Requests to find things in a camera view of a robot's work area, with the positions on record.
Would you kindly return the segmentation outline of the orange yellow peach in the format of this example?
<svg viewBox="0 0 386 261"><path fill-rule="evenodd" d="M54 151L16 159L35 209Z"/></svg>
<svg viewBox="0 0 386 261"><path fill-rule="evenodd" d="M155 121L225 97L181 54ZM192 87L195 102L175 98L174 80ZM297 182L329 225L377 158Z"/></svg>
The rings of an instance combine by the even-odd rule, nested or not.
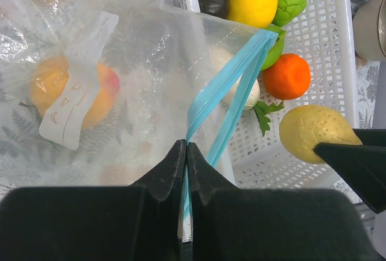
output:
<svg viewBox="0 0 386 261"><path fill-rule="evenodd" d="M30 81L30 100L42 117L39 134L78 149L81 131L107 116L119 90L118 76L100 62L78 71L63 55L40 62Z"/></svg>

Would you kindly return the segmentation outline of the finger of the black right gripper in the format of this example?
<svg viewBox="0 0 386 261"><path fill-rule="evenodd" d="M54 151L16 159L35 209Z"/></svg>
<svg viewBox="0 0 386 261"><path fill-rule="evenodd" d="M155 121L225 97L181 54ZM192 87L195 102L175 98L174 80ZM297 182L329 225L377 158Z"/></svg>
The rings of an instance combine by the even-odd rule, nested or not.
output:
<svg viewBox="0 0 386 261"><path fill-rule="evenodd" d="M385 130L354 129L362 145L319 143L314 152L376 214L385 211Z"/></svg>

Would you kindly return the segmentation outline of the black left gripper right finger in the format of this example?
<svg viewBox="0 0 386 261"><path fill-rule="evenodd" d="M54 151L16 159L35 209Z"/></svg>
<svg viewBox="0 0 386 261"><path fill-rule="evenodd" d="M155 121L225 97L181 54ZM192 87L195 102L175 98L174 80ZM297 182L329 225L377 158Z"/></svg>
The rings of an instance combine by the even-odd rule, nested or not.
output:
<svg viewBox="0 0 386 261"><path fill-rule="evenodd" d="M379 260L352 203L332 189L240 189L186 152L194 260Z"/></svg>

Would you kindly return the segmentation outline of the orange tangerine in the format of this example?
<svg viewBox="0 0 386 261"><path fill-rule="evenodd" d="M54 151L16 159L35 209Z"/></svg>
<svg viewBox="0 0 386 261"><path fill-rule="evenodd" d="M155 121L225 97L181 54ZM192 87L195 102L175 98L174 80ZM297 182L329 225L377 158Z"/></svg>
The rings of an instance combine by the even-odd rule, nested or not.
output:
<svg viewBox="0 0 386 261"><path fill-rule="evenodd" d="M279 100L301 97L310 87L311 70L307 61L295 54L282 54L277 62L263 71L266 91Z"/></svg>

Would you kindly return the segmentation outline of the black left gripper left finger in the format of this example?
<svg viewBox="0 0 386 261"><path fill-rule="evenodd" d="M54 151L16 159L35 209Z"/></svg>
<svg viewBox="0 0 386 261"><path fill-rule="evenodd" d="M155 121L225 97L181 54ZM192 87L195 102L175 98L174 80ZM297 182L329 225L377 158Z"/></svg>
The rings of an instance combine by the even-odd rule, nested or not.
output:
<svg viewBox="0 0 386 261"><path fill-rule="evenodd" d="M130 186L22 187L1 201L2 260L180 260L186 142Z"/></svg>

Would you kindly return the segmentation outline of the clear zip top bag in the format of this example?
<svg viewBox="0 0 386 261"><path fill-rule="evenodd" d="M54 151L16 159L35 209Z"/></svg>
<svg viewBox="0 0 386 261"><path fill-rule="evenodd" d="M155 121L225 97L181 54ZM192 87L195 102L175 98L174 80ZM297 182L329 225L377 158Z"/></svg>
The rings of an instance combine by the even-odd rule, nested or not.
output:
<svg viewBox="0 0 386 261"><path fill-rule="evenodd" d="M1 0L1 177L17 187L129 185L178 139L219 170L276 38L164 0ZM214 47L234 54L219 72ZM105 64L120 82L76 150L39 134L30 100L37 66L60 55L74 71Z"/></svg>

